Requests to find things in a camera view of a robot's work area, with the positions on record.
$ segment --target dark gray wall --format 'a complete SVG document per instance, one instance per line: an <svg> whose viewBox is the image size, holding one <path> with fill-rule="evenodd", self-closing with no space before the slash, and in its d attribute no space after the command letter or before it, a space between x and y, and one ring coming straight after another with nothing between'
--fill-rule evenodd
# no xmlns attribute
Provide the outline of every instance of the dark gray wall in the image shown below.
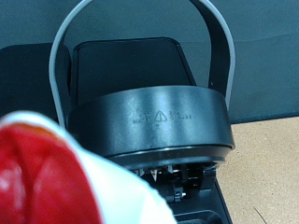
<svg viewBox="0 0 299 224"><path fill-rule="evenodd" d="M75 0L0 1L0 49L52 42ZM236 69L232 122L299 115L299 2L212 0L232 31ZM207 84L205 24L186 0L94 1L72 23L65 44L169 36L181 43L198 85Z"/></svg>

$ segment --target wooden surface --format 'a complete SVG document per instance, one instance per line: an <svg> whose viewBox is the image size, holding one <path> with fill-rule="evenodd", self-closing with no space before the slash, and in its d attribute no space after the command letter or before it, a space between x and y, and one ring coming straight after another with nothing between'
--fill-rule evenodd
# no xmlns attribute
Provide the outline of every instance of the wooden surface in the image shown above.
<svg viewBox="0 0 299 224"><path fill-rule="evenodd" d="M233 133L236 149L217 176L234 224L299 223L299 118L236 124Z"/></svg>

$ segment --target black plastic housing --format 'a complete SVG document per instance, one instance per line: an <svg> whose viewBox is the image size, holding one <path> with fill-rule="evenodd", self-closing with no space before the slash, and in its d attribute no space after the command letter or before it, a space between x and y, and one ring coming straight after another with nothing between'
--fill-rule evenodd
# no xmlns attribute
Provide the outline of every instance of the black plastic housing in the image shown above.
<svg viewBox="0 0 299 224"><path fill-rule="evenodd" d="M234 147L224 97L193 86L96 98L69 114L67 129L90 151L130 169L220 162Z"/></svg>

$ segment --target warning symbol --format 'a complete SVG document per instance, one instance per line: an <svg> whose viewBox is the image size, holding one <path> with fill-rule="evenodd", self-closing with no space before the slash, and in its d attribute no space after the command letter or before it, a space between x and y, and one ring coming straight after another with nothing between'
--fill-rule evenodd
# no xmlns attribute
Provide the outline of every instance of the warning symbol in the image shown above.
<svg viewBox="0 0 299 224"><path fill-rule="evenodd" d="M155 121L167 121L167 117L166 117L166 115L161 110L159 110L157 112Z"/></svg>

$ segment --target gray handle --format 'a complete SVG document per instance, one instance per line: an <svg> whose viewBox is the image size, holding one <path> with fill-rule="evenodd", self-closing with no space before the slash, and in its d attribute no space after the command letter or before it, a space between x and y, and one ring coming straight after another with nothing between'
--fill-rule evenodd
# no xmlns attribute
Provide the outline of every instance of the gray handle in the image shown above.
<svg viewBox="0 0 299 224"><path fill-rule="evenodd" d="M59 124L65 129L64 111L58 91L55 75L57 51L64 34L73 19L93 0L82 0L64 19L50 51L49 76ZM235 47L231 32L223 16L208 0L190 0L203 16L211 39L211 63L208 87L225 96L229 108L235 71Z"/></svg>

